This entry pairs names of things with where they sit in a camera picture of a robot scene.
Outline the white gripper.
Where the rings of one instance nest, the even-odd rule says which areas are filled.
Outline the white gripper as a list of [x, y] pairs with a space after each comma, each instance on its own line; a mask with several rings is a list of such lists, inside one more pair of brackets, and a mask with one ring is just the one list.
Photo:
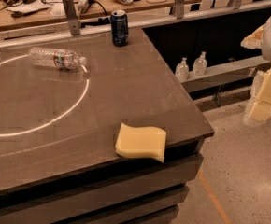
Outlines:
[[[263, 57], [271, 62], [271, 17], [266, 24], [246, 36], [240, 43], [246, 49], [262, 50]], [[250, 127], [265, 124], [271, 118], [271, 68], [258, 71], [250, 89], [243, 123]]]

